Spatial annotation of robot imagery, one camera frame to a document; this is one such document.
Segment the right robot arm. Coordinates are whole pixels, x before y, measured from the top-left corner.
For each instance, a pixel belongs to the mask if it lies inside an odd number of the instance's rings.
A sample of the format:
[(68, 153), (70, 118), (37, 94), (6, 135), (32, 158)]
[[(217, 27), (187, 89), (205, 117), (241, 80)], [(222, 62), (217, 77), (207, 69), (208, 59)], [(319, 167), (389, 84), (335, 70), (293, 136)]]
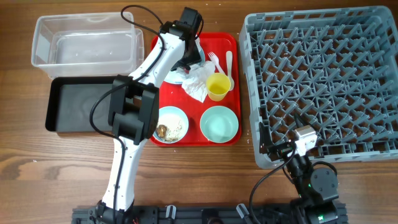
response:
[(261, 152), (273, 159), (282, 159), (283, 163), (263, 176), (251, 190), (249, 209), (253, 212), (253, 196), (256, 189), (278, 170), (283, 170), (299, 195), (289, 204), (290, 223), (332, 223), (339, 219), (338, 209), (333, 202), (338, 195), (338, 178), (335, 166), (328, 162), (313, 163), (307, 152), (315, 148), (318, 135), (315, 128), (294, 114), (296, 128), (295, 139), (281, 144), (271, 141), (271, 131), (259, 123)]

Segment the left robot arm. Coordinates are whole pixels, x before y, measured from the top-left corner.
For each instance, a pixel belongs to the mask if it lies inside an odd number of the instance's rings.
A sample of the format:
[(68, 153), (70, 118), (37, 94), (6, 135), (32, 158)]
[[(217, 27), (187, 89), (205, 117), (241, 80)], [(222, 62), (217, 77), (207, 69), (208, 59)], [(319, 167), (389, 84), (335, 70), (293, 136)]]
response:
[(110, 99), (109, 134), (114, 157), (109, 184), (94, 214), (93, 223), (133, 223), (134, 183), (143, 148), (156, 130), (159, 88), (169, 71), (188, 67), (200, 59), (195, 43), (203, 28), (201, 14), (185, 7), (180, 19), (161, 23), (157, 43), (141, 66), (128, 76), (118, 75), (112, 88), (93, 105)]

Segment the mint green bowl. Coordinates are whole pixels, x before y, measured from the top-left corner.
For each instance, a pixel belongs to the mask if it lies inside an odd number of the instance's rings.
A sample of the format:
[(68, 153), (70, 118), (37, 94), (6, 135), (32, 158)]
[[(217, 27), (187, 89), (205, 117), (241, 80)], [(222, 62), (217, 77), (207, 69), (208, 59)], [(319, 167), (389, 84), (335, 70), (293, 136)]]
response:
[(207, 140), (226, 143), (238, 133), (239, 121), (236, 114), (225, 106), (212, 106), (200, 118), (200, 130)]

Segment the white plastic spoon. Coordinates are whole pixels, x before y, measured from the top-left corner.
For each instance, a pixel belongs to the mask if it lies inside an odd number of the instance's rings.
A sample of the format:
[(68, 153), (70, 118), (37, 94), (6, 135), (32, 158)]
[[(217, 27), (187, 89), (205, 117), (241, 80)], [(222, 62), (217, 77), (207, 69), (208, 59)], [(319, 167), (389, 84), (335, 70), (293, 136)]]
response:
[(234, 80), (232, 78), (232, 65), (233, 65), (233, 53), (232, 51), (226, 52), (226, 65), (227, 65), (227, 76), (230, 81), (230, 88), (229, 90), (232, 91), (234, 88)]

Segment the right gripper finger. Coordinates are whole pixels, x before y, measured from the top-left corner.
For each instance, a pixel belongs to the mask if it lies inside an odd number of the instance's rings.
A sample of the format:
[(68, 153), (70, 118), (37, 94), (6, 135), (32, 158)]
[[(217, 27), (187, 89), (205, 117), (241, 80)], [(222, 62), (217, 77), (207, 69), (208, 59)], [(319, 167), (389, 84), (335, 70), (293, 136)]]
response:
[(316, 140), (312, 141), (310, 144), (317, 145), (320, 138), (318, 137), (318, 129), (314, 127), (314, 125), (310, 124), (306, 118), (298, 113), (294, 114), (294, 120), (296, 124), (296, 128), (294, 129), (295, 140), (297, 142), (301, 139), (309, 138), (309, 137), (317, 137)]
[(268, 126), (265, 126), (262, 122), (259, 123), (259, 152), (261, 154), (269, 154), (272, 152), (274, 143), (271, 139), (271, 132)]

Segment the white plastic fork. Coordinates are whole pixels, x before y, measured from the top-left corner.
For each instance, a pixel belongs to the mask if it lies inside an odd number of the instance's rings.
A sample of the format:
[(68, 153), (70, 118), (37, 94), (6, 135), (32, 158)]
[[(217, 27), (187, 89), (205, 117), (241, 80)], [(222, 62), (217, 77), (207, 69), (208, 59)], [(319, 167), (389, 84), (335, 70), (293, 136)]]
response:
[(225, 72), (223, 71), (223, 69), (220, 66), (220, 61), (219, 58), (217, 57), (216, 54), (214, 54), (213, 52), (209, 52), (208, 56), (210, 58), (210, 60), (214, 63), (215, 67), (217, 68), (219, 73), (225, 74)]

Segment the white napkin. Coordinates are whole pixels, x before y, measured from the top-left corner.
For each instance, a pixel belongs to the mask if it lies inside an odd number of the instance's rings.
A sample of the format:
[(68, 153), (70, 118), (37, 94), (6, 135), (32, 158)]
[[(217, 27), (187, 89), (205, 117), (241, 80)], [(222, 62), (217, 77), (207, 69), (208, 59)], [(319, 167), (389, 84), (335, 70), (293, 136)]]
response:
[(215, 72), (215, 65), (211, 61), (196, 63), (190, 66), (189, 71), (177, 69), (182, 78), (182, 89), (188, 96), (203, 103), (208, 95), (206, 81)]

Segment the rice and food scraps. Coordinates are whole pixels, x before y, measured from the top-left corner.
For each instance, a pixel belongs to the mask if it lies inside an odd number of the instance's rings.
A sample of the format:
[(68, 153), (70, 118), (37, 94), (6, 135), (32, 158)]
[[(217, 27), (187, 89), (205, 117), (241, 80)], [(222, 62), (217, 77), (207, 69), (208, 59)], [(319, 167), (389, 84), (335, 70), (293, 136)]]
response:
[(163, 142), (178, 141), (183, 137), (184, 123), (175, 114), (164, 114), (159, 117), (156, 133)]

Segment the light blue plate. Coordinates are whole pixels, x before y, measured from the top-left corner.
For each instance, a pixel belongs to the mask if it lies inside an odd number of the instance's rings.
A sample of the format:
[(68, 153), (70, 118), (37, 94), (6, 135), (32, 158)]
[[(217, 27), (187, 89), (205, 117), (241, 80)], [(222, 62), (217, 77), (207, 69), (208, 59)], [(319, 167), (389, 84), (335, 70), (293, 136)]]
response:
[(199, 42), (196, 42), (196, 45), (198, 47), (201, 60), (198, 63), (191, 65), (190, 70), (187, 72), (182, 68), (170, 71), (164, 80), (165, 82), (180, 85), (183, 83), (184, 80), (189, 78), (190, 72), (193, 72), (199, 67), (203, 66), (203, 64), (205, 63), (205, 53)]

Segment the yellow plastic cup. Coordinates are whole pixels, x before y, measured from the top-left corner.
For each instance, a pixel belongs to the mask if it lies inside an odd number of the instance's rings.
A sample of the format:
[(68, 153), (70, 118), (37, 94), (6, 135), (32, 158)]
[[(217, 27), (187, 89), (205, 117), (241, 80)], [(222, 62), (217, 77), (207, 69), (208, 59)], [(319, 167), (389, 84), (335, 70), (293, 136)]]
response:
[(231, 82), (223, 73), (214, 73), (206, 80), (208, 96), (213, 101), (221, 101), (229, 92)]

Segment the light blue bowl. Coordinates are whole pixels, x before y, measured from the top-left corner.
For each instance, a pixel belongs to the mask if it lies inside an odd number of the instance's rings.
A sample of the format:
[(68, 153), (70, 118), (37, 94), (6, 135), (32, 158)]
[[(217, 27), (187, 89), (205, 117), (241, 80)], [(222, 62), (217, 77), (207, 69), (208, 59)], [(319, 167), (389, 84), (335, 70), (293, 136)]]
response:
[(178, 107), (165, 106), (159, 109), (159, 119), (152, 137), (160, 143), (174, 144), (188, 132), (187, 115)]

